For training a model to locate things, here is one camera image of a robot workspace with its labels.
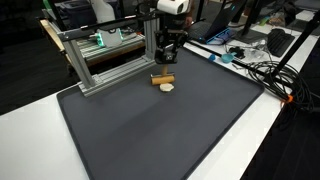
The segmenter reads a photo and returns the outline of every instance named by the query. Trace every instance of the laptop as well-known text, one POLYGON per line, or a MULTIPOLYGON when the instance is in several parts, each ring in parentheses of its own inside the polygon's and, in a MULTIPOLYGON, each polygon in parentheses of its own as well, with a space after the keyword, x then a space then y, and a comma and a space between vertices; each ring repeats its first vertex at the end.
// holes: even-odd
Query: laptop
POLYGON ((192 24, 187 32, 191 40, 202 44, 209 44, 215 37, 228 31, 228 24, 244 6, 245 0, 234 0, 219 12, 213 23, 199 21, 192 24))

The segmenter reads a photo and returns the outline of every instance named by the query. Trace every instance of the blue object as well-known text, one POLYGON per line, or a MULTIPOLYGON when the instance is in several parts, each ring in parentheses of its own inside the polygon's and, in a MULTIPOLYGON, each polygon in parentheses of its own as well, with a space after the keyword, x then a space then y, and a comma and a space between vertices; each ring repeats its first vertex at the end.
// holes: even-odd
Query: blue object
POLYGON ((209 60, 210 61, 216 60, 216 56, 214 54, 211 54, 210 57, 209 57, 209 60))
POLYGON ((235 52, 233 52, 233 53, 231 53, 231 54, 224 54, 224 55, 222 55, 221 56, 221 60, 222 60, 222 62, 224 62, 224 63, 230 63, 230 62, 232 62, 233 61, 233 59, 234 59, 234 56, 236 55, 237 53, 235 53, 235 52))

